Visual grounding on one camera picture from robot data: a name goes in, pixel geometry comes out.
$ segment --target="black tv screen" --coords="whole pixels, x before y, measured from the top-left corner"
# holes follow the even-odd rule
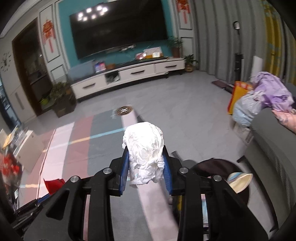
[[[167,39],[161,0],[118,0],[70,16],[76,54]]]

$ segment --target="doormat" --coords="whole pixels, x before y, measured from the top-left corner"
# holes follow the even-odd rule
[[[212,81],[212,84],[220,87],[221,89],[224,89],[227,86],[227,84],[225,84],[222,80]]]

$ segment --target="white plastic bag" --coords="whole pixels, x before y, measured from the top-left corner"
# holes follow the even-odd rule
[[[264,91],[249,91],[235,102],[232,118],[235,122],[249,127],[255,115],[263,109]]]
[[[126,128],[122,148],[128,147],[131,184],[159,182],[163,176],[163,133],[149,122]]]

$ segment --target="purple plastic bag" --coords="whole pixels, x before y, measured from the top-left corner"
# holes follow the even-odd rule
[[[287,90],[281,80],[268,72],[260,72],[253,81],[254,91],[263,90],[263,107],[283,112],[291,112],[294,103],[292,94]]]

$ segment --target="gray sofa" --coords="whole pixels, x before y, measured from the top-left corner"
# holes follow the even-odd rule
[[[296,96],[294,85],[287,84],[287,89]],[[278,122],[271,108],[255,116],[251,131],[254,138],[245,157],[270,198],[280,228],[296,210],[296,134]]]

